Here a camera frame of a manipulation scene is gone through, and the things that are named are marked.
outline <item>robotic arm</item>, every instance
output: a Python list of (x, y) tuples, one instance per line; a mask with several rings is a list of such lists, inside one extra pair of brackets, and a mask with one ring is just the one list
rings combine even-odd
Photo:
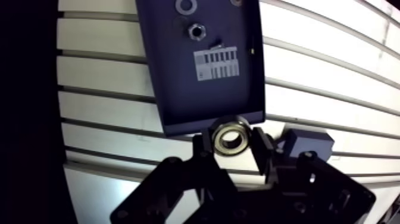
[[(222, 136), (230, 131), (239, 137), (228, 144)], [(270, 135), (240, 117), (217, 120), (192, 142), (193, 157), (162, 161), (112, 212), (113, 224), (164, 223), (188, 189), (196, 189), (201, 206), (185, 223), (353, 224), (375, 202), (371, 191), (315, 151), (289, 157)], [(248, 147), (265, 187), (240, 191), (214, 153), (235, 155)]]

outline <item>barcode label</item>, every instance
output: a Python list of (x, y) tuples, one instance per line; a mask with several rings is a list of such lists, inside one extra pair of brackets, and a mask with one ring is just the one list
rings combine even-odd
[(195, 51), (197, 80), (239, 76), (238, 48), (231, 46), (213, 50)]

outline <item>bolt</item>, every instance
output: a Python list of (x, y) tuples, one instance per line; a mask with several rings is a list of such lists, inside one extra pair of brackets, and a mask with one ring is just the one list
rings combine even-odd
[(283, 153), (283, 149), (277, 148), (277, 149), (275, 150), (275, 152), (277, 152), (277, 153), (279, 153), (279, 154), (282, 154), (282, 153)]
[(189, 37), (194, 41), (201, 41), (207, 35), (205, 31), (205, 26), (198, 23), (191, 25), (188, 31), (189, 31)]
[(313, 157), (313, 154), (311, 152), (305, 152), (304, 155), (307, 156), (308, 158)]

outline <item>screw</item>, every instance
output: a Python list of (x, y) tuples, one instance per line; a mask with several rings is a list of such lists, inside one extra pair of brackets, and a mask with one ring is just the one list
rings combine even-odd
[(277, 152), (277, 153), (279, 153), (279, 154), (282, 154), (282, 153), (283, 153), (283, 149), (277, 148), (277, 149), (275, 150), (275, 152)]
[(305, 210), (307, 208), (306, 205), (301, 202), (294, 203), (294, 206), (295, 206), (295, 209), (302, 214), (305, 213)]
[(311, 158), (313, 156), (311, 152), (305, 152), (304, 155), (307, 156), (308, 158)]

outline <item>white slatwall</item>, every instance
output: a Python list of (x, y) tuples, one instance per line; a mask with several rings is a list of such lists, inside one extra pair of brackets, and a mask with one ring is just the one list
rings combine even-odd
[[(79, 120), (128, 129), (162, 132), (155, 104), (118, 98), (118, 94), (153, 97), (147, 65), (115, 59), (110, 55), (145, 57), (138, 23), (108, 20), (102, 15), (136, 14), (134, 0), (60, 0), (59, 10), (68, 13), (96, 13), (99, 18), (61, 18), (58, 20), (58, 49), (65, 55), (57, 59), (58, 84), (68, 91), (59, 92), (65, 145), (81, 151), (67, 151), (70, 160), (126, 170), (150, 172), (155, 166), (144, 161), (161, 161), (168, 156), (191, 157), (190, 142), (133, 133), (118, 129), (73, 125)], [(289, 86), (265, 85), (266, 110), (274, 116), (307, 119), (349, 128), (399, 136), (397, 139), (327, 129), (335, 140), (334, 152), (400, 156), (400, 28), (357, 1), (295, 1), (290, 4), (306, 8), (335, 20), (384, 46), (377, 48), (326, 23), (301, 15), (296, 10), (279, 7), (279, 0), (260, 3), (262, 33), (267, 38), (319, 52), (349, 63), (355, 70), (305, 56), (274, 44), (264, 45), (265, 75), (268, 79), (299, 84), (327, 92), (325, 96), (346, 96), (363, 105), (322, 97)], [(387, 2), (371, 4), (400, 21), (400, 12)], [(378, 80), (365, 73), (379, 77)], [(285, 122), (267, 120), (258, 126), (278, 138)], [(102, 157), (108, 154), (118, 157)], [(239, 156), (216, 156), (221, 167), (230, 170), (256, 171), (250, 151)], [(349, 174), (400, 173), (400, 160), (333, 156), (329, 163)], [(254, 175), (231, 174), (237, 183), (262, 183)], [(354, 178), (361, 183), (400, 181), (399, 176)], [(392, 198), (395, 193), (380, 193)], [(374, 209), (365, 223), (374, 223), (387, 207)]]

